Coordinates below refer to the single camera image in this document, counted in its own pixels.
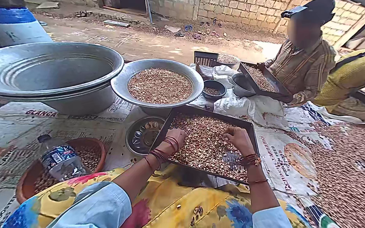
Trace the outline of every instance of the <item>woman's hand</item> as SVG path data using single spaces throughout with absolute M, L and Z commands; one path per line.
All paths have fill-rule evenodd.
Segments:
M 179 150 L 181 147 L 184 146 L 184 139 L 185 139 L 184 130 L 181 130 L 179 128 L 168 130 L 165 137 L 168 137 L 168 136 L 173 137 L 177 140 L 178 146 L 179 146 L 179 148 L 177 150 Z M 157 148 L 159 150 L 163 151 L 164 153 L 166 153 L 167 156 L 170 156 L 176 152 L 177 143 L 172 138 L 168 138 L 167 141 L 169 141 L 173 145 L 170 145 L 170 143 L 163 141 L 162 143 L 160 143 L 160 145 Z
M 228 127 L 226 128 L 223 136 L 228 138 L 243 156 L 255 153 L 246 129 L 240 127 Z

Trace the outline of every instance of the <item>black plastic basket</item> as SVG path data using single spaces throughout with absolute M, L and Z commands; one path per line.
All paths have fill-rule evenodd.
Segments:
M 197 64 L 199 62 L 202 66 L 214 67 L 216 66 L 218 56 L 218 53 L 194 51 L 194 63 Z
M 230 124 L 233 124 L 235 126 L 246 129 L 247 133 L 249 134 L 250 141 L 253 145 L 254 151 L 260 157 L 260 153 L 259 153 L 258 147 L 257 147 L 256 134 L 254 132 L 254 126 L 251 122 L 243 121 L 243 120 L 236 119 L 236 118 L 233 118 L 233 117 L 224 116 L 224 115 L 221 115 L 221 114 L 218 114 L 218 113 L 215 113 L 215 112 L 206 111 L 204 109 L 199 109 L 199 108 L 195 108 L 195 107 L 187 106 L 187 105 L 180 106 L 180 107 L 175 107 L 171 110 L 170 115 L 168 116 L 167 120 L 165 121 L 163 127 L 161 128 L 161 130 L 160 130 L 159 134 L 157 135 L 156 140 L 153 143 L 150 150 L 152 150 L 153 148 L 156 148 L 164 140 L 165 135 L 167 134 L 167 131 L 170 128 L 174 117 L 179 113 L 184 114 L 184 115 L 188 115 L 188 116 L 200 115 L 200 116 L 206 116 L 206 117 L 214 117 L 214 118 L 220 119 L 222 121 L 228 122 Z M 243 169 L 243 166 L 238 163 L 237 158 L 239 158 L 239 154 L 235 153 L 235 152 L 231 152 L 231 151 L 227 151 L 227 154 L 222 157 L 222 159 L 225 162 L 228 162 L 230 164 L 230 167 L 231 167 L 232 170 Z M 168 161 L 170 163 L 177 164 L 177 165 L 184 166 L 184 167 L 188 167 L 188 168 L 200 171 L 200 172 L 204 172 L 204 173 L 209 174 L 209 175 L 218 176 L 218 177 L 221 177 L 221 178 L 224 178 L 224 179 L 227 179 L 227 180 L 231 180 L 231 181 L 235 181 L 237 183 L 242 183 L 242 184 L 247 185 L 247 183 L 242 181 L 242 180 L 241 181 L 236 180 L 236 179 L 233 179 L 233 178 L 230 178 L 230 177 L 227 177 L 227 176 L 223 176 L 223 175 L 220 175 L 220 174 L 216 174 L 216 173 L 212 173 L 212 172 L 205 171 L 205 170 L 202 170 L 202 169 L 198 169 L 198 168 L 188 166 L 188 165 L 185 165 L 185 164 L 181 164 L 181 163 L 178 163 L 178 162 L 175 162 L 175 161 L 171 161 L 171 160 L 168 160 Z
M 257 85 L 256 81 L 253 80 L 250 73 L 246 70 L 244 64 L 261 70 L 263 75 L 271 83 L 271 85 L 275 88 L 275 90 L 277 92 L 269 92 L 269 91 L 264 91 L 264 90 L 260 89 L 260 87 Z M 257 66 L 256 64 L 249 63 L 249 62 L 240 62 L 239 69 L 249 79 L 251 87 L 253 88 L 254 92 L 257 95 L 269 96 L 277 101 L 282 101 L 284 103 L 289 103 L 292 101 L 292 99 L 293 99 L 292 94 L 287 90 L 287 88 L 285 88 L 281 84 L 281 82 L 274 75 L 271 74 L 271 72 L 265 66 Z

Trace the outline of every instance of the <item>terracotta bowl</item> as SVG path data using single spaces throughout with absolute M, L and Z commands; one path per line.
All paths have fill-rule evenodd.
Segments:
M 106 152 L 104 144 L 101 141 L 95 138 L 84 137 L 67 141 L 67 143 L 76 151 L 80 147 L 88 147 L 92 148 L 95 153 L 101 154 L 101 159 L 93 173 L 100 172 L 102 168 L 104 168 Z M 42 172 L 42 163 L 39 160 L 36 160 L 22 175 L 18 185 L 16 186 L 16 199 L 20 204 L 36 194 L 34 183 L 36 179 L 42 174 Z

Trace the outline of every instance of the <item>bottle label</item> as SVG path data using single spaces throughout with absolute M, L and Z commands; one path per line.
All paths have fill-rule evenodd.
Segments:
M 69 158 L 78 156 L 75 150 L 69 145 L 54 147 L 51 151 L 43 154 L 40 161 L 47 170 L 51 170 L 58 163 Z

